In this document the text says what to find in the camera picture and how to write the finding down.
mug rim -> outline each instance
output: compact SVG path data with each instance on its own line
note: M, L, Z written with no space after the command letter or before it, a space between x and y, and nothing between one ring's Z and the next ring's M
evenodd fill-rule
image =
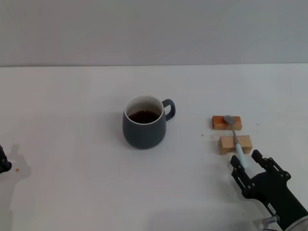
M151 98L157 100L158 102L160 102L160 105L161 105L161 108L162 108L162 113L160 114L160 116L159 116L159 118L158 118L157 120L155 120L155 121L153 121L153 122L151 122L151 123L141 124L141 123L137 123L137 122L131 120L131 119L128 117L128 115L126 114L126 107L127 107L128 103L131 102L132 100L136 99L136 98L141 98L141 97L151 97ZM152 95L140 95L140 96L135 96L135 97L131 98L131 99L126 103L126 105L125 105L125 107L124 107L124 114L125 114L126 118L129 119L129 121L131 121L131 122L133 122L133 123L135 123L135 124L139 124L139 125L149 125L149 124L153 124L153 123L155 123L156 121L158 121L158 120L163 116L163 113L164 113L164 106L163 106L163 103L162 103L158 98L156 98L156 97L154 97L154 96L152 96Z

wooden block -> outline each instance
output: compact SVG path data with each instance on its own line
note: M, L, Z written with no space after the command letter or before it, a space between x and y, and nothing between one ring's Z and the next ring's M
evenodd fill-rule
M242 129L242 122L239 116L234 116L235 124L234 130L240 131ZM214 115L212 118L212 125L214 130L232 130L230 124L228 124L224 119L223 116Z
M252 149L252 143L249 136L237 136L242 150L245 154L249 154ZM235 143L233 136L221 136L218 141L218 148L221 155L227 153L235 153Z

gray wall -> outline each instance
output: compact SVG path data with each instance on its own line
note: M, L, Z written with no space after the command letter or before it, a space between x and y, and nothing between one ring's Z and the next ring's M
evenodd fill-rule
M0 65L308 63L308 0L0 0Z

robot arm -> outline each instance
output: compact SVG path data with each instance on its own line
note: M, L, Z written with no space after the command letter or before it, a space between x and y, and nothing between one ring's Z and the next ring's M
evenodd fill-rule
M293 225L303 218L308 212L290 192L286 183L291 178L272 158L262 158L258 150L254 150L252 158L265 169L249 178L239 159L234 155L231 159L233 166L232 176L242 189L242 195L247 198L259 200L272 216L277 218L280 228L285 231L295 231Z
M4 154L3 148L0 146L0 173L10 171L12 168L11 162Z

mug handle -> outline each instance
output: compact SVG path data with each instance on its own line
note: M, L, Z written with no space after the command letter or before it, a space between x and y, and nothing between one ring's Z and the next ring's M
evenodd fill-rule
M166 99L162 101L164 108L167 106L171 106L170 112L166 115L166 121L172 119L175 115L175 105L174 102L171 99Z

